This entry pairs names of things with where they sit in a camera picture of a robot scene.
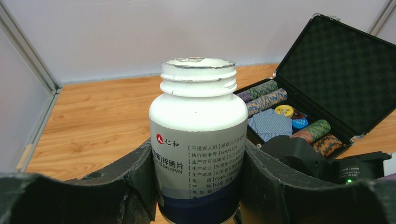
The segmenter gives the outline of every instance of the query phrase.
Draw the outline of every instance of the bottle neck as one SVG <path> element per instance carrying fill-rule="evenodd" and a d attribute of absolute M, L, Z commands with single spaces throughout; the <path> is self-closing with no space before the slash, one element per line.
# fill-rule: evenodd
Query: bottle neck
<path fill-rule="evenodd" d="M 235 64 L 221 59 L 173 60 L 163 63 L 160 89 L 180 97 L 232 98 L 237 89 L 235 74 Z"/>
<path fill-rule="evenodd" d="M 188 96 L 177 96 L 177 95 L 172 95 L 168 93 L 164 93 L 163 97 L 165 100 L 169 100 L 172 102 L 180 102 L 183 103 L 184 105 L 196 105 L 200 103 L 205 103 L 205 104 L 216 104 L 218 102 L 224 102 L 224 101 L 230 101 L 233 99 L 234 95 L 233 93 L 228 93 L 225 95 L 220 95 L 220 96 L 214 96 L 214 97 L 188 97 Z"/>

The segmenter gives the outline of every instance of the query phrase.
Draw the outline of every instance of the poker chip case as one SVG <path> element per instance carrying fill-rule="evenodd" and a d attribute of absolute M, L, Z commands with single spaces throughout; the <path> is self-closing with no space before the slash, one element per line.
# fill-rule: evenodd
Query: poker chip case
<path fill-rule="evenodd" d="M 274 80 L 310 124 L 325 120 L 342 142 L 335 158 L 396 108 L 396 45 L 333 18 L 315 14 L 274 72 L 235 94 Z M 247 138 L 265 144 L 250 126 Z"/>

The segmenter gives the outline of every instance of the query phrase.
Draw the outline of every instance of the white plastic bottle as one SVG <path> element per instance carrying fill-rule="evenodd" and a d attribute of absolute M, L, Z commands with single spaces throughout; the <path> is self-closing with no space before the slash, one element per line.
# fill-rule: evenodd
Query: white plastic bottle
<path fill-rule="evenodd" d="M 169 223 L 226 223 L 238 208 L 248 110 L 233 94 L 235 74 L 235 63 L 222 59 L 163 62 L 164 94 L 149 118 L 158 204 Z"/>

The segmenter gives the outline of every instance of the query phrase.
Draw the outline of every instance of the metal frame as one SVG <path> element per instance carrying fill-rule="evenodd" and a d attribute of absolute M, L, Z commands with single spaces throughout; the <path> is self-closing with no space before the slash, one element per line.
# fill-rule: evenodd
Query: metal frame
<path fill-rule="evenodd" d="M 9 13 L 9 10 L 5 6 L 3 0 L 0 0 L 0 29 L 4 31 L 7 38 L 10 40 L 12 45 L 18 51 L 20 56 L 23 58 L 50 96 L 50 99 L 45 106 L 44 112 L 39 118 L 32 136 L 27 143 L 27 149 L 25 149 L 25 151 L 28 150 L 28 152 L 26 152 L 27 156 L 22 155 L 21 160 L 18 163 L 22 164 L 22 168 L 19 170 L 19 167 L 17 166 L 15 170 L 16 172 L 24 172 L 30 162 L 35 147 L 37 146 L 61 88 L 56 80 L 52 77 L 48 68 L 45 66 L 44 62 L 36 53 L 32 45 L 28 42 L 21 29 L 18 27 L 15 19 Z"/>
<path fill-rule="evenodd" d="M 396 0 L 387 0 L 387 2 L 383 6 L 382 10 L 377 15 L 376 19 L 374 20 L 373 24 L 371 24 L 367 32 L 371 35 L 378 36 L 385 23 L 388 21 L 389 17 L 392 15 L 394 11 L 396 11 L 395 9 L 396 9 Z"/>
<path fill-rule="evenodd" d="M 41 58 L 24 37 L 21 29 L 18 28 L 3 0 L 0 0 L 0 28 L 7 35 L 11 43 L 47 91 L 51 95 L 55 95 L 59 89 L 59 84 L 52 77 Z"/>

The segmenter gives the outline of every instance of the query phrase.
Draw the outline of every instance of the product label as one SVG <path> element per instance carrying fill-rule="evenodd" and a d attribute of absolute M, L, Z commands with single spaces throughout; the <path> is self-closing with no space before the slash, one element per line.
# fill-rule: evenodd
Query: product label
<path fill-rule="evenodd" d="M 160 211 L 174 223 L 220 224 L 237 209 L 248 120 L 188 132 L 150 120 Z"/>
<path fill-rule="evenodd" d="M 359 178 L 360 175 L 360 168 L 359 166 L 346 166 L 343 167 L 340 171 L 339 171 L 339 179 L 353 179 L 356 180 Z"/>

